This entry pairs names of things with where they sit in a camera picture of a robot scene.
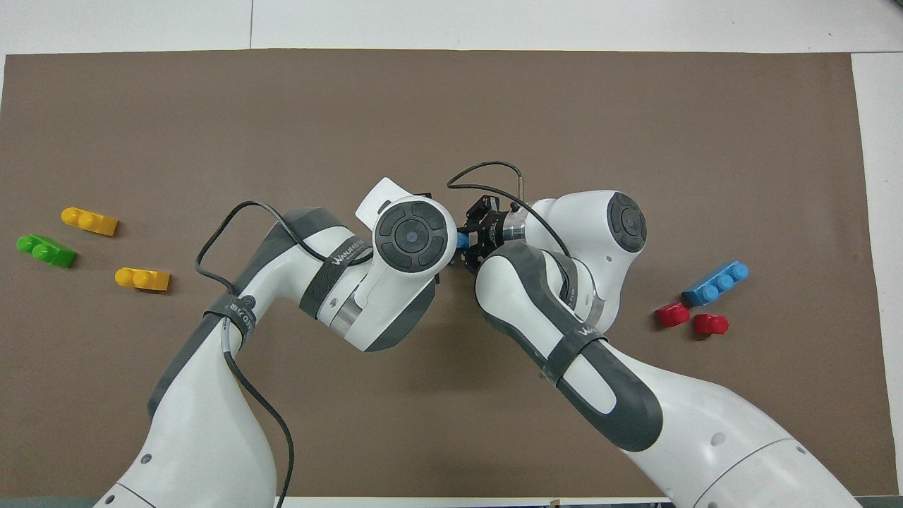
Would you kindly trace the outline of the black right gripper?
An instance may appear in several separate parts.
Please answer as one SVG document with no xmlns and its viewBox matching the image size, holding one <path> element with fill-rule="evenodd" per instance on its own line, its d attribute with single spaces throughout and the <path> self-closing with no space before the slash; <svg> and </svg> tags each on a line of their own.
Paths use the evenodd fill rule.
<svg viewBox="0 0 903 508">
<path fill-rule="evenodd" d="M 507 212 L 499 211 L 499 198 L 481 196 L 466 212 L 466 229 L 477 229 L 477 243 L 462 251 L 462 262 L 471 274 L 477 274 L 487 257 L 504 244 Z"/>
</svg>

